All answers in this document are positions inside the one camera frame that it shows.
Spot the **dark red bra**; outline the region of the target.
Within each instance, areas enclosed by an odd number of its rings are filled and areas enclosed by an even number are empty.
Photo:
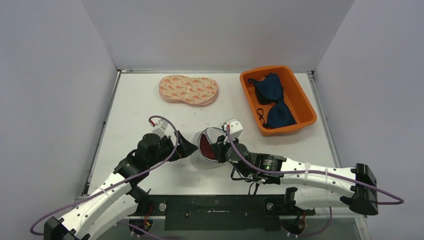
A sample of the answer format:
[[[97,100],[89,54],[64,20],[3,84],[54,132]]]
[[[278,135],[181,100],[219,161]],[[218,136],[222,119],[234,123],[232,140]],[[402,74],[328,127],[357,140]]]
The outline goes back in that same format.
[[[198,139],[199,152],[203,158],[208,161],[215,162],[215,153],[211,147],[211,143],[206,134],[202,133]]]

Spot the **white mesh cylindrical laundry bag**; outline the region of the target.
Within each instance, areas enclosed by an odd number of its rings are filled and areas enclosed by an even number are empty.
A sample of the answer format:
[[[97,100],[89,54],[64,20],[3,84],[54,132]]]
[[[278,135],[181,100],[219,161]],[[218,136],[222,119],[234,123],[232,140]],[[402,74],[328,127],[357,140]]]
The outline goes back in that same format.
[[[218,127],[207,127],[194,135],[191,143],[197,146],[197,150],[189,158],[196,169],[211,170],[221,166],[211,146],[223,135],[223,130]]]

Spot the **pink carrot-print laundry bag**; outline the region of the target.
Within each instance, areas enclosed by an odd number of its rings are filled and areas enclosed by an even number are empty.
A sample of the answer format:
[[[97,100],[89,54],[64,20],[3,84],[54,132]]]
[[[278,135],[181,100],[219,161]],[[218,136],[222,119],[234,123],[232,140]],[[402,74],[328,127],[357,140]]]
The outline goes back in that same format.
[[[218,83],[207,77],[188,77],[169,75],[159,84],[159,94],[167,102],[184,103],[195,107],[204,107],[218,97]]]

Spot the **navy blue bra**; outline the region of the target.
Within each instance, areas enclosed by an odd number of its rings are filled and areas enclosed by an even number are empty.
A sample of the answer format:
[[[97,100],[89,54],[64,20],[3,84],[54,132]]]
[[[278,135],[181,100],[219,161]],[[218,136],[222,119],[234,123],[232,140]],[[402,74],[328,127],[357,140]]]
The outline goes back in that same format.
[[[259,121],[267,129],[277,129],[295,125],[297,122],[284,101],[284,88],[276,73],[264,76],[262,80],[250,78],[247,80],[255,88],[255,96],[260,105],[271,105],[264,118],[265,110],[258,108]]]

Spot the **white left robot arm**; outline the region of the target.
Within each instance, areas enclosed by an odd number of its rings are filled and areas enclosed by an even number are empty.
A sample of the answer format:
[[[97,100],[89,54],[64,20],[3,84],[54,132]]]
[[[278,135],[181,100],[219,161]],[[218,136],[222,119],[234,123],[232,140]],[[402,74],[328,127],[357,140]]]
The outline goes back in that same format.
[[[180,132],[169,136],[147,133],[106,180],[88,198],[59,218],[52,216],[43,226],[45,240],[94,240],[123,218],[144,215],[153,209],[149,193],[138,186],[160,163],[189,157],[197,146]]]

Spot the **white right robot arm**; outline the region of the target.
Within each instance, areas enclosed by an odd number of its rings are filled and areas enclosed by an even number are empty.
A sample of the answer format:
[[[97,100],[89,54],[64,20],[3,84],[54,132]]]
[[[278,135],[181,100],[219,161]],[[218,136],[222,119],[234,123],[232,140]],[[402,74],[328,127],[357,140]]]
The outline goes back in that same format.
[[[281,155],[250,152],[235,139],[219,136],[210,145],[218,163],[230,163],[239,180],[256,186],[288,185],[282,207],[290,215],[300,210],[347,207],[356,214],[378,214],[377,179],[368,165],[328,168]]]

